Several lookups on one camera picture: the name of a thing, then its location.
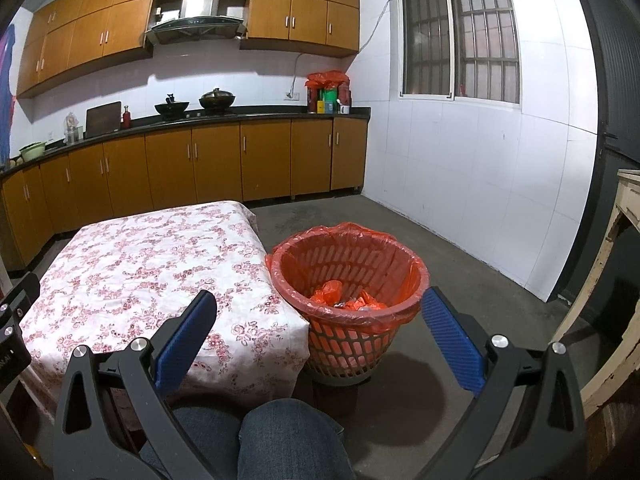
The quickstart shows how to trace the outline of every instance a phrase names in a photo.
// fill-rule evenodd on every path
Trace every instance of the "range hood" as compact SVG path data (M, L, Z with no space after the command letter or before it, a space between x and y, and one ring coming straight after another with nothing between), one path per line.
M230 40L242 36L244 20L219 16L220 0L182 0L178 18L160 22L146 32L152 44L179 41Z

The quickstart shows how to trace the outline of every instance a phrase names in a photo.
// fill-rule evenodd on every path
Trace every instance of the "jeans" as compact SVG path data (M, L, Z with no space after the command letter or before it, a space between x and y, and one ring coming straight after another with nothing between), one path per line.
M272 400L244 418L224 403L176 408L174 416L220 480L355 479L343 428L300 400ZM140 457L164 471L148 442Z

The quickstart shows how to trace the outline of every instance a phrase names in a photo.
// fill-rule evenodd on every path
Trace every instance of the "black countertop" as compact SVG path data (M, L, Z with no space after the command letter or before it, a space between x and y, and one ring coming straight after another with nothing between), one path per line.
M352 119L369 120L371 108L368 107L351 107L350 114L310 114L307 113L305 106L234 106L229 108L228 112L220 115L207 115L206 110L187 110L185 118L176 121L164 121L162 117L151 116L131 120L131 127L126 130L118 130L110 134L104 134L90 139L84 139L69 146L63 145L60 148L51 148L46 150L43 155L34 158L29 162L24 162L19 166L15 166L9 170L1 170L0 178L15 173L18 170L24 170L39 164L44 160L53 158L64 153L71 152L78 148L84 148L107 140L121 139L124 137L146 134L149 132L161 132L163 130L176 130L183 127L206 126L208 124L235 123L246 121L263 121L277 119L319 119L328 120L336 117L345 117Z

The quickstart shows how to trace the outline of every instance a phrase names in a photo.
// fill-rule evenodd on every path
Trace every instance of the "pink floral tablecloth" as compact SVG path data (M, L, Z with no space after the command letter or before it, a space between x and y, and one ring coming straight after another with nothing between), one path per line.
M290 396L308 357L308 325L273 288L264 255L255 215L238 202L80 229L42 278L40 297L21 323L33 357L22 382L53 418L77 345L98 353L151 337L205 289L216 297L218 318L181 391L209 390L246 406ZM126 412L126 400L117 400Z

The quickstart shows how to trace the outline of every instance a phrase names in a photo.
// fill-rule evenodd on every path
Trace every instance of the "orange plastic basket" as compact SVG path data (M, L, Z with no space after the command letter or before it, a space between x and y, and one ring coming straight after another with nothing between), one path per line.
M335 386L372 373L429 286L429 272L413 251L391 235L350 223L294 235L274 249L268 264L276 290L309 321L307 371ZM364 288L388 308L351 312L311 301L327 280L342 282L341 301Z

